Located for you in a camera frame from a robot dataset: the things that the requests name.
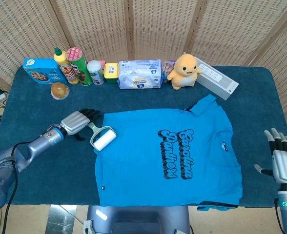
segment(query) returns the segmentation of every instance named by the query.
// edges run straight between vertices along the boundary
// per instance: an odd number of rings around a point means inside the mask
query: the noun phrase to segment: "blue tablecloth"
[[[273,206],[278,185],[253,167],[259,163],[271,168],[271,159],[263,131],[271,127],[287,134],[287,125],[269,70],[262,67],[216,67],[239,83],[222,106],[233,126],[232,145],[242,167],[243,197],[241,206]],[[64,100],[54,100],[50,85],[35,83],[18,69],[0,123],[0,152],[20,141],[29,141],[47,126],[60,121],[75,110],[92,108],[103,113],[150,108],[185,108],[211,93],[202,85],[179,91],[170,83],[161,89],[120,90],[118,85],[70,85]],[[101,125],[99,118],[96,124]],[[40,156],[19,175],[13,204],[99,204],[95,181],[95,153],[90,146],[89,128],[80,134],[86,141],[72,136]]]

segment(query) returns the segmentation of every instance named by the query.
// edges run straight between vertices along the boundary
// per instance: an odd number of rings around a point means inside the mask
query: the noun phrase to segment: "stuffed animal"
[[[198,67],[196,58],[184,52],[184,54],[177,59],[174,69],[167,76],[167,79],[172,81],[173,89],[179,90],[185,86],[193,87],[198,73],[201,73],[201,69]]]

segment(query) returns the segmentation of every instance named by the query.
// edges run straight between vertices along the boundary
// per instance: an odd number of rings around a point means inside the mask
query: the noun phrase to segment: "blue t-shirt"
[[[101,206],[231,208],[242,197],[232,126],[215,97],[192,108],[104,115],[117,137],[97,152]]]

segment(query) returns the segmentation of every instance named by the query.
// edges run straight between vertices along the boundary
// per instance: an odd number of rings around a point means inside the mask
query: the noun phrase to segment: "wet wipes package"
[[[133,60],[119,62],[120,89],[157,89],[161,87],[161,60]]]

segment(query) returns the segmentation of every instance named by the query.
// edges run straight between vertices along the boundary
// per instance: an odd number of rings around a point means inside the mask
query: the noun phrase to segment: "white lint roller roll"
[[[90,127],[93,130],[93,136],[90,139],[90,144],[98,151],[101,151],[105,146],[107,146],[111,141],[116,138],[115,131],[110,126],[104,126],[102,128],[97,128],[96,125],[91,122],[88,124],[88,127]],[[94,142],[94,139],[96,136],[102,132],[103,130],[106,130],[106,133],[103,134],[98,140]]]

